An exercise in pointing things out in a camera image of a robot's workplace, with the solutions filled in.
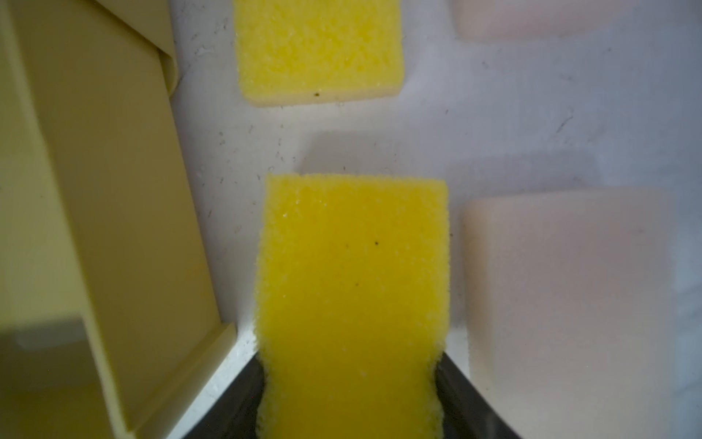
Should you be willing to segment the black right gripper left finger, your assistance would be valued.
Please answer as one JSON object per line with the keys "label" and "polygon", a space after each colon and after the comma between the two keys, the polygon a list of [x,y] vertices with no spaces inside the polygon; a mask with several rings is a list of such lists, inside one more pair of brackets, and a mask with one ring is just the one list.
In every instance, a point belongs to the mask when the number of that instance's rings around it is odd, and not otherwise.
{"label": "black right gripper left finger", "polygon": [[264,386],[263,366],[254,355],[185,438],[256,439]]}

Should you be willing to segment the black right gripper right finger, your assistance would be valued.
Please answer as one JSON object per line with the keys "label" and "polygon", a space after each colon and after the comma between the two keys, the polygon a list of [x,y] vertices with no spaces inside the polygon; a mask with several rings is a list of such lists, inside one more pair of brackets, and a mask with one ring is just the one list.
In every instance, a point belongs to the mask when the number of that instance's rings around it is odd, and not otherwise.
{"label": "black right gripper right finger", "polygon": [[435,384],[445,439],[519,439],[446,352],[435,368]]}

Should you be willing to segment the pink sponge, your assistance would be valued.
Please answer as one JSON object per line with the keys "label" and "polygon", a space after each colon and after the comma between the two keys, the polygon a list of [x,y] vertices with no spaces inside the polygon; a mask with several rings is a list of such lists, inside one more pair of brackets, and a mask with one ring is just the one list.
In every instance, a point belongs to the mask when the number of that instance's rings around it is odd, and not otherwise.
{"label": "pink sponge", "polygon": [[635,5],[623,0],[451,1],[457,34],[471,42],[534,40],[588,33]]}
{"label": "pink sponge", "polygon": [[672,436],[670,229],[641,188],[466,207],[471,378],[520,436]]}

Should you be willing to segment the yellow sponge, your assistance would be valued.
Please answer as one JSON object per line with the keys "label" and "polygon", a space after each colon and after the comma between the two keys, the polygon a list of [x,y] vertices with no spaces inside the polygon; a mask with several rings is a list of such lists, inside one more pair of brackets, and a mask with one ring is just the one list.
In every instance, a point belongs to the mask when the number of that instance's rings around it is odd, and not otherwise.
{"label": "yellow sponge", "polygon": [[266,182],[254,333],[261,438],[440,438],[450,317],[439,179]]}
{"label": "yellow sponge", "polygon": [[403,86],[399,1],[236,1],[233,18],[250,104],[376,99]]}

